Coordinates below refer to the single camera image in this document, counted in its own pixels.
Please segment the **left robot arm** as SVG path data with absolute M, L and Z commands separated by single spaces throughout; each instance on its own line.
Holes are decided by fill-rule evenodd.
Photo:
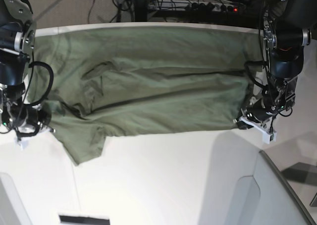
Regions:
M 293 111 L 304 47 L 312 40 L 316 22 L 317 0 L 262 0 L 258 29 L 262 60 L 244 64 L 246 74 L 261 91 L 235 119 L 239 129 L 265 128 L 268 121 Z

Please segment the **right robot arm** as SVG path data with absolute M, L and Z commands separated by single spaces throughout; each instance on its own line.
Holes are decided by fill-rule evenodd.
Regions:
M 53 86 L 53 70 L 34 60 L 37 24 L 28 0 L 0 0 L 0 123 L 17 139 L 36 136 L 47 128 L 51 114 L 41 108 Z M 25 102 L 27 74 L 36 66 L 48 71 L 48 87 L 35 102 Z

